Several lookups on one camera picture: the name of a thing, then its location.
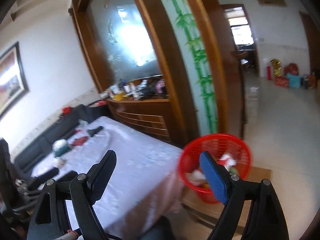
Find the white wall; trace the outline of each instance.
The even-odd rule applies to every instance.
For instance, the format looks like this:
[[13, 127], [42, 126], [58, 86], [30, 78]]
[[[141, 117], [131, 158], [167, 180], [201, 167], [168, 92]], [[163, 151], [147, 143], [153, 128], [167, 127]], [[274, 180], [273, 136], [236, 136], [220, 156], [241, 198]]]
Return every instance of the white wall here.
[[30, 90], [0, 118], [0, 137], [11, 150], [46, 117], [94, 87], [67, 10], [43, 9], [49, 13], [22, 16], [0, 32], [0, 55], [19, 41]]
[[309, 49], [299, 11], [306, 12], [299, 0], [285, 0], [287, 7], [260, 6], [258, 0], [219, 0], [220, 4], [243, 4], [251, 21], [257, 49], [260, 75], [266, 76], [270, 60], [282, 65], [296, 63], [300, 73], [310, 72]]

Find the white cloth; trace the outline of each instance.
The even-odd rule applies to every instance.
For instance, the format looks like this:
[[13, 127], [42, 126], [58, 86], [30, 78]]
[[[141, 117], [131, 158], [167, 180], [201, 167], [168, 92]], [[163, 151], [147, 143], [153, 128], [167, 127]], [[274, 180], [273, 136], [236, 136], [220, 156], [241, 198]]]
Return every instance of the white cloth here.
[[[124, 240], [135, 239], [179, 203], [183, 184], [176, 169], [182, 150], [104, 116], [87, 129], [100, 125], [104, 127], [102, 131], [62, 156], [66, 164], [55, 179], [71, 170], [87, 173], [108, 150], [114, 150], [116, 168], [101, 200], [93, 207], [108, 233]], [[68, 142], [86, 135], [81, 131]], [[51, 153], [33, 169], [32, 175], [43, 174], [55, 163]], [[67, 201], [67, 208], [71, 226], [77, 229], [71, 201]]]

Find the red cylinder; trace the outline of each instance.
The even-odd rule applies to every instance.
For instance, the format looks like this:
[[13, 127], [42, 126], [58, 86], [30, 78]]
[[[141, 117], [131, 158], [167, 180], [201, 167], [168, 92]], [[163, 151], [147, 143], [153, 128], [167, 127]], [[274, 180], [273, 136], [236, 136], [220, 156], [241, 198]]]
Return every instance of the red cylinder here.
[[270, 66], [267, 66], [267, 79], [268, 80], [272, 80], [272, 78], [271, 78], [271, 67]]

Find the gold decoration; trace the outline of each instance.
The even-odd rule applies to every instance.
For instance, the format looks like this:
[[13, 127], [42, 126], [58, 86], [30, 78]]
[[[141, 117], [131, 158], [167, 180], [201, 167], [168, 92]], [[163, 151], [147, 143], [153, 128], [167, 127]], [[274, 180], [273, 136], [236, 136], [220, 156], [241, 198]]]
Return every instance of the gold decoration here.
[[281, 67], [281, 62], [279, 59], [274, 58], [273, 60], [270, 61], [272, 67], [273, 67], [273, 77], [274, 79], [276, 77], [280, 77], [282, 74], [282, 67]]

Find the laundry basket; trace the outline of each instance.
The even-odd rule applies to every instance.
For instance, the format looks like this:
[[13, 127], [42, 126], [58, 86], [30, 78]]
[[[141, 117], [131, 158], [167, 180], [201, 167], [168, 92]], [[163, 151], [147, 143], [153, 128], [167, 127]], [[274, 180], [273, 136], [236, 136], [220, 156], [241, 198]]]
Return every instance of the laundry basket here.
[[192, 173], [199, 168], [200, 154], [208, 151], [217, 161], [224, 153], [229, 153], [237, 162], [235, 168], [239, 176], [245, 179], [251, 166], [251, 154], [246, 143], [230, 134], [210, 134], [197, 138], [183, 148], [178, 164], [178, 172], [185, 185], [193, 189], [206, 203], [218, 203], [210, 189], [197, 187], [186, 178], [186, 173]]

